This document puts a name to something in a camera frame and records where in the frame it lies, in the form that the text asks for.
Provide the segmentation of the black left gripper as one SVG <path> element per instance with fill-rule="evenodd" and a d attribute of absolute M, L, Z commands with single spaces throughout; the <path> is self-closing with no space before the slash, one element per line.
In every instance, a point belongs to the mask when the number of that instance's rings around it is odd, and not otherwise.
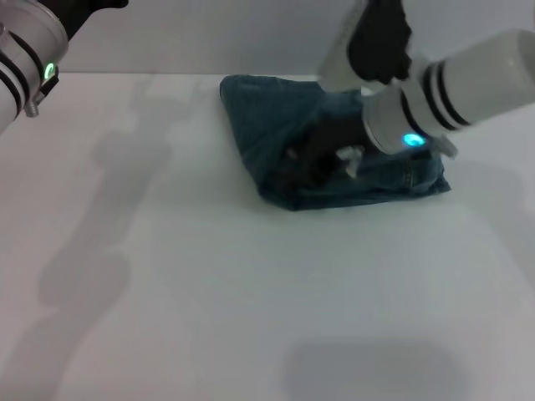
<path fill-rule="evenodd" d="M 121 9 L 129 0 L 38 0 L 61 22 L 68 40 L 82 28 L 89 17 L 103 9 Z"/>

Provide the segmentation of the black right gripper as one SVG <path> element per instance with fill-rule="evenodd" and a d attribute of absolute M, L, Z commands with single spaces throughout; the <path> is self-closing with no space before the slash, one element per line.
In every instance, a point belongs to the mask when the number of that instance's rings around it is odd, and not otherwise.
<path fill-rule="evenodd" d="M 354 148 L 364 154 L 375 153 L 361 113 L 326 114 L 308 124 L 300 136 L 288 144 L 288 158 L 291 160 L 288 185 L 324 185 L 339 167 L 337 152 L 344 148 Z"/>

